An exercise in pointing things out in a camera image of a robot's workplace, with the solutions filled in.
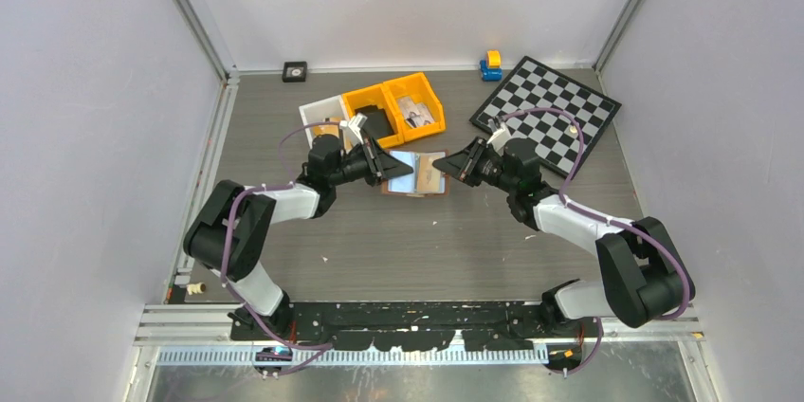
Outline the brown leather card holder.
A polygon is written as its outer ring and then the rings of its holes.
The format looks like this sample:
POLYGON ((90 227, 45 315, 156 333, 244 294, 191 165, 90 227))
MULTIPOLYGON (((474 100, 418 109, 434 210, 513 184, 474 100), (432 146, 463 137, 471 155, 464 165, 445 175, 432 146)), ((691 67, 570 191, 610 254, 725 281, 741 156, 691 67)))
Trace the brown leather card holder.
MULTIPOLYGON (((408 174, 402 177, 398 177, 395 179, 391 179, 388 181, 384 181, 382 184, 381 191, 384 194, 391 194, 391 195, 404 195, 408 197, 428 197, 428 196, 440 196, 448 194, 448 176, 443 174, 445 181, 445 190, 442 194, 418 194, 415 192, 415 175, 416 175, 416 158, 417 155, 421 152, 412 152, 412 151, 395 151, 391 150, 390 154, 399 160, 411 165, 414 169, 413 174, 408 174)), ((444 156, 448 155, 447 151, 439 151, 439 152, 430 152, 430 153, 442 153, 444 156)))

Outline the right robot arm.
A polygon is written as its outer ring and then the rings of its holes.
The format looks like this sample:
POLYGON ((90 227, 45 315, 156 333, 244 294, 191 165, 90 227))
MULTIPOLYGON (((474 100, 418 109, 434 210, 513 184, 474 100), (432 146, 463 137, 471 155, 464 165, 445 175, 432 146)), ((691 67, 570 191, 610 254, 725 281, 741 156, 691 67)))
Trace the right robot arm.
POLYGON ((433 166, 470 187, 485 183, 505 192, 518 222, 596 258, 599 280, 571 280, 542 294, 541 323, 550 334, 565 336, 592 317, 614 316, 630 328, 673 320, 694 299, 694 282, 661 221, 612 217, 571 200, 543 180, 533 141, 513 138, 497 151, 477 137, 433 166))

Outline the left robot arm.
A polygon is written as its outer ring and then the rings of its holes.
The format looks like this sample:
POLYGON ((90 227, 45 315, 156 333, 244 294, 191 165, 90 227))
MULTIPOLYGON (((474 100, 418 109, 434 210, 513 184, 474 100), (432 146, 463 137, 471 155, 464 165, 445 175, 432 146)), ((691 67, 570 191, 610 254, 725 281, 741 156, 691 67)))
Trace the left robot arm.
POLYGON ((316 137, 292 182, 275 187, 219 182, 185 233, 183 251, 242 303, 237 320, 266 338, 287 338, 294 321, 290 297, 261 263, 270 226, 323 216, 342 184, 363 180, 374 187, 412 172, 373 137, 363 137, 351 150, 333 135, 316 137))

